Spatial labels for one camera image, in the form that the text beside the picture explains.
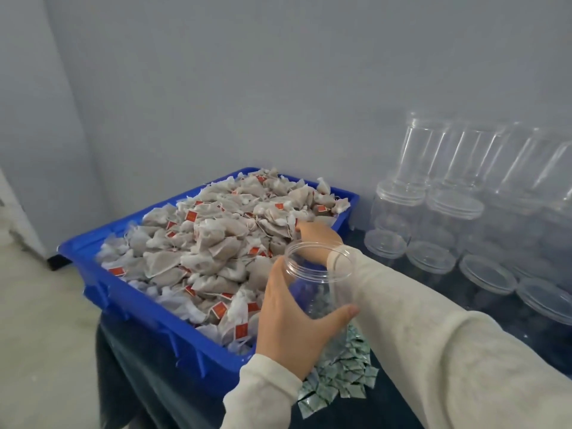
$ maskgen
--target blue plastic bin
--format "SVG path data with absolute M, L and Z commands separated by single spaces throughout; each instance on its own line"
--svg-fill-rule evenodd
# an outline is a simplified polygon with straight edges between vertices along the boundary
M 225 180 L 229 176 L 236 177 L 240 172 L 247 174 L 257 170 L 260 169 L 247 167 L 213 182 Z M 299 179 L 284 176 L 291 181 Z M 307 183 L 312 187 L 318 186 L 315 182 Z M 222 397 L 239 382 L 239 370 L 252 357 L 252 353 L 238 356 L 228 352 L 142 292 L 104 270 L 94 259 L 104 239 L 111 233 L 123 236 L 128 223 L 132 221 L 140 223 L 143 216 L 153 208 L 160 208 L 167 203 L 175 205 L 178 200 L 187 198 L 187 196 L 194 197 L 205 186 L 199 186 L 113 223 L 76 236 L 61 244 L 58 252 L 75 263 L 85 283 L 83 294 L 88 300 L 105 313 L 112 313 L 124 320 L 134 319 L 145 325 L 158 341 L 173 349 L 177 358 L 177 367 L 189 372 L 207 393 Z M 349 230 L 349 214 L 359 201 L 359 196 L 334 187 L 332 187 L 332 193 L 342 198 L 347 197 L 351 204 L 351 207 L 340 214 L 332 226 L 332 229 L 343 236 Z

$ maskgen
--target beige long sleeve shirt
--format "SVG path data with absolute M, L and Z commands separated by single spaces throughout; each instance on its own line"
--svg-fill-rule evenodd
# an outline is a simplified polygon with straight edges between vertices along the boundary
M 572 428 L 572 381 L 487 315 L 345 246 L 354 324 L 425 428 Z M 328 269 L 343 268 L 328 259 Z M 223 428 L 287 428 L 301 381 L 261 355 L 224 398 Z

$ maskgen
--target forearm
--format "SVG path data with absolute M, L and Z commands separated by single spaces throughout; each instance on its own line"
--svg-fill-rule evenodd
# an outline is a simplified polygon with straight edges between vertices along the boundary
M 491 390 L 503 391 L 507 383 L 515 388 L 526 385 L 529 391 L 556 383 L 568 392 L 568 400 L 572 397 L 572 383 L 505 334 L 490 317 L 467 312 L 358 250 L 347 250 L 354 255 L 355 270 L 344 286 L 346 292 L 341 292 L 343 303 L 360 307 L 354 323 L 425 427 L 484 427 L 485 422 L 494 427 L 496 421 L 510 427 L 501 418 L 502 404 L 522 395 L 509 392 L 504 401 L 498 397 L 497 407 L 487 400 Z M 330 270 L 334 258 L 328 259 Z M 339 263 L 335 269 L 345 267 Z M 497 348 L 504 352 L 496 353 Z M 517 381 L 508 367 L 536 375 L 521 375 Z M 534 408 L 525 400 L 516 406 L 520 414 L 513 414 L 511 421 L 513 427 L 523 427 Z
M 221 429 L 287 428 L 302 382 L 288 369 L 255 354 L 240 369 L 240 382 L 224 397 Z

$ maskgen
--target beige floor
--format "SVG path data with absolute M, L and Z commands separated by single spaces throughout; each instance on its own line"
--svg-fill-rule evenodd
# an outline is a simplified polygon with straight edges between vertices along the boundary
M 99 310 L 74 267 L 52 272 L 8 235 L 0 208 L 0 429 L 95 429 Z

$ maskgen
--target pile of tea bags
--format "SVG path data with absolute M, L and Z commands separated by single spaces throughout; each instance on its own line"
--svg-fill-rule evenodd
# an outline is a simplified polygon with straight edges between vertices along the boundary
M 96 260 L 112 274 L 233 353 L 248 353 L 273 256 L 296 238 L 298 221 L 332 225 L 349 208 L 276 169 L 229 177 L 195 197 L 148 212 L 124 237 L 110 235 Z
M 302 384 L 298 407 L 302 418 L 342 398 L 366 398 L 365 386 L 375 387 L 379 369 L 371 365 L 369 345 L 358 329 L 348 327 L 347 349 L 334 361 L 320 361 Z

